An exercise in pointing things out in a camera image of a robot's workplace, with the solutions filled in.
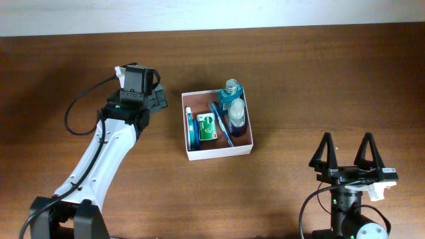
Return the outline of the blue disposable razor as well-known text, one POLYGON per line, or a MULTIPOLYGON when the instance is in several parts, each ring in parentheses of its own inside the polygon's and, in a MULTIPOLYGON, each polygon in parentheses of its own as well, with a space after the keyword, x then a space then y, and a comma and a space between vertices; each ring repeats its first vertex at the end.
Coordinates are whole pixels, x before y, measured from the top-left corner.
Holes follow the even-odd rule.
POLYGON ((193 120, 194 131, 195 131, 195 150, 200 149, 200 137, 199 137, 199 123, 196 119, 193 120))

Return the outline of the green Dettol soap box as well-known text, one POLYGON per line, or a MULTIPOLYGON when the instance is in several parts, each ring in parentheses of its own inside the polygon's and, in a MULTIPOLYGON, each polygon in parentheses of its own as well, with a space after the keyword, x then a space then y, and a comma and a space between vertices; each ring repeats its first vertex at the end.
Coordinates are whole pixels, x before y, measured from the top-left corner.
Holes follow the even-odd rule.
POLYGON ((198 114, 199 137, 201 141, 212 141, 218 138, 215 115, 213 113, 198 114))

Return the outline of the purple pump soap bottle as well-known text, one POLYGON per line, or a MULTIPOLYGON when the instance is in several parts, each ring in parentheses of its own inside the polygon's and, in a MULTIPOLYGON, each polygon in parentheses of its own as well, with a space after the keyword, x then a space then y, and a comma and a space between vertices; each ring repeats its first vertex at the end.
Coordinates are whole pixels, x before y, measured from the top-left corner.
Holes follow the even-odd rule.
POLYGON ((246 132, 245 103, 241 98, 233 100, 228 109, 228 128, 233 137, 240 137, 246 132))

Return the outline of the toothpaste tube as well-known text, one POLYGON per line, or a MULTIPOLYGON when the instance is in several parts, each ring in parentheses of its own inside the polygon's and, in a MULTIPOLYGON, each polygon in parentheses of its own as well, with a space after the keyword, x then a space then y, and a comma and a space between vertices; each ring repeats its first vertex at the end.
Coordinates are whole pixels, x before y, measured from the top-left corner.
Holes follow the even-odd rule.
POLYGON ((195 129, 193 124, 192 111, 190 107, 185 108, 186 120, 187 120, 187 133, 188 133, 188 150, 195 150, 195 129))

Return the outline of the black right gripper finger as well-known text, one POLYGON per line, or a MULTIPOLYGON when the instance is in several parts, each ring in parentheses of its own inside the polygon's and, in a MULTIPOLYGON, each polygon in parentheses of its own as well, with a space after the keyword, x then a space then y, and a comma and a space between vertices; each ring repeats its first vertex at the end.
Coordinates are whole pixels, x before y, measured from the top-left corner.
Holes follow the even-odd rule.
POLYGON ((371 132, 366 132, 362 142, 359 146, 359 150, 356 154, 354 165, 362 170, 372 170, 372 169, 381 169, 385 168, 381 155, 377 149, 373 134, 371 132), (366 151, 367 147, 371 150, 372 160, 366 160, 366 151))
POLYGON ((325 132, 319 143, 319 146, 309 162, 309 167, 315 170, 337 170, 338 164, 333 145, 332 136, 325 132))

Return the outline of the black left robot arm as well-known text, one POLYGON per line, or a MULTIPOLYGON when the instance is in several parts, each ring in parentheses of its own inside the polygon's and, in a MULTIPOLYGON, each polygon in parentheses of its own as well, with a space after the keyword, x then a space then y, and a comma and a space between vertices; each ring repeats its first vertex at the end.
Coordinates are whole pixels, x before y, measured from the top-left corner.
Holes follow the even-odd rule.
POLYGON ((50 197, 37 197, 22 225, 31 238, 109 238, 102 216, 106 193, 124 157, 168 106, 158 71, 133 62, 115 68, 120 87, 97 111, 93 136, 77 166, 50 197))

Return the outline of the teal mouthwash bottle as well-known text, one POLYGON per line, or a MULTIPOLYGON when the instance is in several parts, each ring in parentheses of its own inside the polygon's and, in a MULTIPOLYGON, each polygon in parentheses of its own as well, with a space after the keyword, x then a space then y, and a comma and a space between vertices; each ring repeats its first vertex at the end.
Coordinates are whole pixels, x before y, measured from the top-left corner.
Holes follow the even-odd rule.
POLYGON ((233 100, 241 97, 243 87, 235 80, 226 81, 226 86, 218 93, 218 112, 221 116, 227 114, 233 100))

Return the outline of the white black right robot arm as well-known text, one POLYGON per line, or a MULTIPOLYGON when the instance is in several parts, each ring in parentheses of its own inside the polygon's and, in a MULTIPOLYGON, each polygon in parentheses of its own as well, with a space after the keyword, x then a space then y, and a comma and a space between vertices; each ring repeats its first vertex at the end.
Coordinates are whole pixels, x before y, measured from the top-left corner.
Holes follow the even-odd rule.
POLYGON ((366 132, 353 166, 339 166, 331 134, 326 132, 309 162, 317 172, 317 180, 329 186, 309 195, 299 213, 299 233, 303 238, 302 218, 309 200, 320 193, 331 193, 330 227, 314 230, 313 238, 388 238, 390 221, 377 208, 363 204, 367 192, 371 201, 384 199, 384 190, 399 180, 394 167, 386 167, 372 133, 366 132))

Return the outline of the blue white toothbrush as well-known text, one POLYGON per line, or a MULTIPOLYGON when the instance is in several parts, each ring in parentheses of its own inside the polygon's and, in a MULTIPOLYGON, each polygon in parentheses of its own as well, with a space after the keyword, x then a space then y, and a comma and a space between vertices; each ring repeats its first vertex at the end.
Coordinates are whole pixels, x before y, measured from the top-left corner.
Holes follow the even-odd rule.
POLYGON ((233 144, 233 142, 231 141, 231 139, 229 137, 229 134, 228 134, 228 132, 227 132, 225 126, 224 126, 224 123, 223 123, 223 121, 222 121, 222 119, 220 117, 220 114, 218 113, 218 110, 217 110, 217 107, 216 107, 215 103, 214 102, 209 102, 208 103, 208 106, 209 106, 210 111, 215 114, 215 116, 216 116, 216 118, 218 120, 219 127, 222 130, 222 132, 223 132, 223 134, 224 134, 224 136, 226 138, 227 143, 229 144, 230 147, 234 147, 234 144, 233 144))

